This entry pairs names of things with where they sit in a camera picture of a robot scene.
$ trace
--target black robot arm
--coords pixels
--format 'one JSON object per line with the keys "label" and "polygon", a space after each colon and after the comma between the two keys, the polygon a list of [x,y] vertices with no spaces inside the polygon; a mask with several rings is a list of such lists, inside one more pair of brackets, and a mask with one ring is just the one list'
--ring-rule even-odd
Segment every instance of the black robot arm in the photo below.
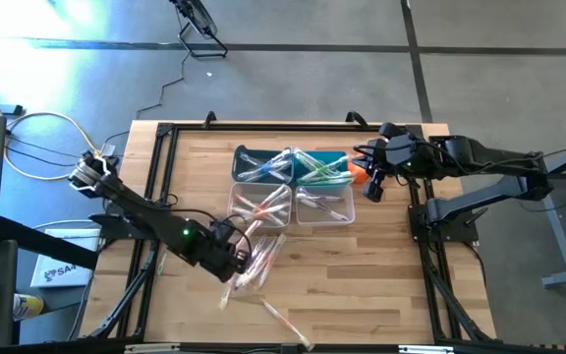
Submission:
{"label": "black robot arm", "polygon": [[447,176],[504,175],[491,186],[454,199],[428,200],[427,223],[451,219],[463,211],[508,198],[539,201],[551,191],[541,152],[488,148],[463,136],[429,137],[429,141],[425,141],[391,123],[385,123],[379,134],[382,139],[355,147],[364,156],[354,159],[354,163],[365,168],[372,177],[365,187],[365,196],[374,202],[381,200],[380,184],[386,176],[416,183],[417,178],[441,180]]}
{"label": "black robot arm", "polygon": [[102,218],[102,224],[126,225],[124,228],[132,230],[128,232],[133,238],[160,239],[182,260],[191,266],[200,264],[223,282],[235,272],[245,271],[249,254],[228,242],[234,230],[219,232],[219,224],[208,229],[196,220],[172,214],[169,207],[142,198],[117,177],[116,164],[116,159],[86,152],[69,176],[77,191],[89,198],[110,200],[123,211]]}

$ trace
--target wooden tabletop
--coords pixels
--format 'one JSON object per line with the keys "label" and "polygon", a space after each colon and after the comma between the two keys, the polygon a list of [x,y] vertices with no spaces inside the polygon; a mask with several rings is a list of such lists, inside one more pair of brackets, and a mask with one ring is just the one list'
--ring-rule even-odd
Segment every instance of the wooden tabletop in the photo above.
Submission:
{"label": "wooden tabletop", "polygon": [[[133,122],[120,172],[124,183],[140,194],[157,123]],[[423,128],[425,136],[449,133],[445,124]],[[222,217],[234,183],[230,171],[238,145],[353,153],[353,145],[376,137],[377,133],[357,132],[181,132],[170,193],[178,196],[177,207],[200,208]],[[164,144],[161,154],[156,194],[168,146]],[[314,343],[432,343],[421,259],[407,221],[408,189],[386,178],[380,204],[366,199],[362,186],[353,189],[356,220],[350,226],[301,227],[293,215],[285,231],[287,243],[259,293]],[[459,180],[448,178],[434,182],[434,191],[438,197],[453,197],[462,193],[462,187]],[[198,215],[189,217],[207,222]],[[132,241],[119,241],[99,257],[82,335],[95,329],[121,297],[132,249]],[[446,253],[457,298],[494,337],[478,260],[462,244],[447,244]],[[231,300],[220,311],[223,289],[224,284],[205,270],[170,254],[163,274],[154,280],[145,340],[298,342],[260,304]],[[448,332],[444,304],[438,303]],[[137,318],[139,297],[134,304],[129,329]]]}

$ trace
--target power cord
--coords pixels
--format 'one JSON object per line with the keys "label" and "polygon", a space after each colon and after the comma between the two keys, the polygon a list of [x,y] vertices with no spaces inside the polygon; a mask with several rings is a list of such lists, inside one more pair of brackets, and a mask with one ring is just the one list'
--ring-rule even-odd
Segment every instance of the power cord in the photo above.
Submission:
{"label": "power cord", "polygon": [[523,203],[521,203],[520,201],[517,201],[517,203],[519,203],[519,206],[520,206],[523,210],[529,211],[529,212],[544,212],[544,211],[558,210],[558,209],[561,209],[561,208],[566,207],[566,203],[565,203],[565,204],[562,204],[562,205],[560,205],[560,206],[554,206],[554,207],[548,207],[548,208],[541,208],[541,209],[530,209],[530,208],[527,208],[526,206],[524,206]]}
{"label": "power cord", "polygon": [[76,165],[75,163],[64,164],[64,163],[58,163],[58,162],[47,161],[47,160],[42,159],[42,158],[40,158],[40,157],[36,157],[36,156],[34,156],[34,155],[32,155],[32,154],[15,150],[15,149],[13,149],[13,148],[11,148],[11,147],[8,147],[8,146],[4,146],[4,148],[5,148],[5,149],[8,149],[8,150],[10,150],[10,151],[12,151],[12,152],[21,154],[21,155],[23,155],[23,156],[27,156],[27,157],[33,158],[33,159],[35,159],[35,160],[38,160],[38,161],[41,161],[41,162],[44,162],[44,163],[47,163],[47,164],[50,164],[50,165],[54,165],[54,166],[73,167],[73,166]]}
{"label": "power cord", "polygon": [[111,139],[117,138],[117,137],[120,137],[120,136],[123,136],[123,135],[125,135],[125,134],[129,134],[129,133],[130,133],[130,130],[127,130],[127,131],[125,131],[125,132],[113,134],[112,136],[106,138],[106,140],[104,141],[104,144],[102,144],[102,149],[101,149],[101,150],[104,151],[104,148],[106,148],[106,144],[108,144],[108,142],[109,142]]}
{"label": "power cord", "polygon": [[[181,29],[183,27],[183,22],[181,21],[181,17],[180,17],[180,14],[178,12],[178,9],[176,9],[176,18],[178,19],[178,25],[180,26],[180,29]],[[145,112],[146,110],[163,106],[163,95],[165,94],[165,89],[174,85],[174,84],[178,84],[179,82],[181,82],[182,80],[185,79],[185,62],[187,61],[187,59],[189,59],[191,54],[192,54],[192,52],[188,51],[187,55],[185,55],[185,58],[183,58],[183,61],[181,62],[181,77],[172,81],[172,82],[169,82],[169,83],[163,85],[161,87],[161,92],[158,95],[158,101],[156,102],[156,104],[152,104],[148,107],[145,107],[145,108],[138,110],[137,113],[136,113],[137,115],[135,117],[135,120],[139,120],[141,114],[143,112]]]}
{"label": "power cord", "polygon": [[483,279],[483,286],[486,287],[486,270],[483,266],[483,261],[481,260],[481,256],[480,253],[478,252],[478,250],[475,249],[475,247],[473,247],[470,243],[468,242],[463,242],[463,244],[465,246],[467,246],[468,249],[471,250],[471,252],[473,252],[473,254],[476,256],[476,258],[478,259],[478,261],[480,262],[480,269],[481,269],[481,278]]}
{"label": "power cord", "polygon": [[95,275],[95,270],[92,270],[90,273],[90,277],[86,282],[85,290],[83,290],[83,297],[80,300],[80,306],[78,307],[78,311],[76,312],[76,318],[74,319],[74,324],[71,326],[71,331],[69,332],[69,335],[67,335],[67,341],[72,340],[72,338],[74,337],[74,333],[76,332],[76,329],[78,329],[78,324],[80,323],[80,318],[82,317],[83,310],[86,308],[86,298],[88,296],[90,290],[90,284],[93,281],[94,275]]}
{"label": "power cord", "polygon": [[64,156],[70,156],[70,157],[80,158],[79,155],[74,155],[74,154],[72,154],[72,153],[66,153],[66,152],[54,150],[54,149],[51,149],[51,148],[38,146],[38,145],[35,145],[35,144],[32,144],[32,143],[24,142],[24,141],[22,141],[22,140],[19,140],[19,139],[13,137],[13,136],[8,136],[8,139],[10,139],[10,140],[12,140],[12,141],[15,141],[15,142],[17,142],[17,143],[19,143],[19,144],[25,144],[25,145],[30,146],[30,147],[33,147],[33,148],[40,148],[40,149],[42,149],[42,150],[49,151],[49,152],[54,152],[54,153],[58,153],[58,154],[61,154],[61,155],[64,155]]}
{"label": "power cord", "polygon": [[435,149],[436,151],[439,151],[440,153],[442,153],[443,155],[445,155],[448,159],[451,160],[451,162],[453,162],[459,169],[460,171],[462,171],[465,175],[469,176],[469,175],[474,175],[474,174],[478,174],[478,173],[482,173],[492,167],[496,167],[496,166],[501,166],[504,164],[508,164],[508,163],[515,163],[515,162],[528,162],[528,161],[535,161],[539,158],[543,157],[542,152],[538,152],[535,154],[534,157],[525,157],[525,158],[509,158],[506,160],[502,160],[502,161],[497,161],[497,162],[487,162],[484,164],[484,167],[477,169],[475,171],[468,171],[466,168],[464,168],[464,166],[455,158],[453,157],[447,150],[445,150],[442,147],[438,147],[432,143],[428,143],[428,142],[423,142],[423,141],[418,141],[417,142],[418,145],[422,145],[422,146],[426,146],[426,147],[430,147]]}
{"label": "power cord", "polygon": [[[53,113],[53,112],[35,112],[35,113],[30,113],[30,114],[26,114],[23,115],[15,120],[13,120],[12,122],[8,123],[7,128],[8,130],[12,133],[12,131],[15,129],[15,127],[21,123],[23,120],[31,118],[31,117],[36,117],[36,116],[44,116],[44,115],[51,115],[51,116],[55,116],[55,117],[59,117],[62,119],[65,119],[66,121],[70,122],[71,124],[74,125],[74,127],[76,127],[78,129],[78,131],[80,132],[80,134],[83,136],[83,138],[85,138],[86,143],[88,144],[88,146],[93,150],[93,153],[95,155],[100,155],[100,150],[95,147],[93,145],[93,143],[91,142],[91,140],[88,138],[88,135],[85,133],[85,131],[80,127],[80,125],[78,125],[78,123],[76,123],[76,121],[73,118],[70,118],[66,115],[63,114],[59,114],[59,113]],[[58,181],[61,179],[65,179],[67,177],[69,177],[69,174],[66,175],[62,175],[62,176],[55,176],[55,177],[43,177],[43,176],[37,176],[37,175],[32,175],[29,174],[25,171],[22,171],[19,167],[17,167],[14,163],[12,163],[12,161],[10,160],[10,158],[8,157],[8,149],[4,149],[4,158],[6,160],[6,162],[10,165],[10,167],[12,167],[15,171],[21,173],[22,175],[29,177],[31,179],[36,179],[36,180],[40,180],[40,181]]]}

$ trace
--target concrete floor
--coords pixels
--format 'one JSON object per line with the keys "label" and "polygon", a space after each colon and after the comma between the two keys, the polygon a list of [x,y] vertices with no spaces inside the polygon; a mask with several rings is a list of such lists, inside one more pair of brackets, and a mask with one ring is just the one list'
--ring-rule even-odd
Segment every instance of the concrete floor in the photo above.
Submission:
{"label": "concrete floor", "polygon": [[[566,47],[566,2],[410,2],[419,45]],[[408,43],[398,0],[204,3],[220,38],[231,43]],[[185,52],[36,49],[2,36],[176,42],[177,30],[164,0],[0,0],[0,101],[75,117],[101,144],[127,130],[137,109],[155,103],[160,86],[179,77]],[[422,55],[422,63],[434,122],[490,147],[566,148],[566,56]],[[141,119],[203,119],[214,110],[223,120],[341,121],[354,109],[369,121],[422,121],[407,53],[233,51],[227,60],[189,59],[185,75],[165,91],[163,107]],[[62,151],[85,149],[72,127],[53,118],[26,122],[16,133]],[[15,160],[43,175],[69,171]],[[469,191],[491,180],[463,183]],[[33,181],[4,166],[0,214],[6,217],[35,225],[100,208],[64,181]],[[510,201],[493,206],[478,228],[498,337],[566,343],[566,286],[540,285],[541,276],[564,268],[544,216]],[[32,272],[34,262],[35,255],[22,252],[20,273]],[[72,308],[24,322],[22,342],[63,339],[74,314]]]}

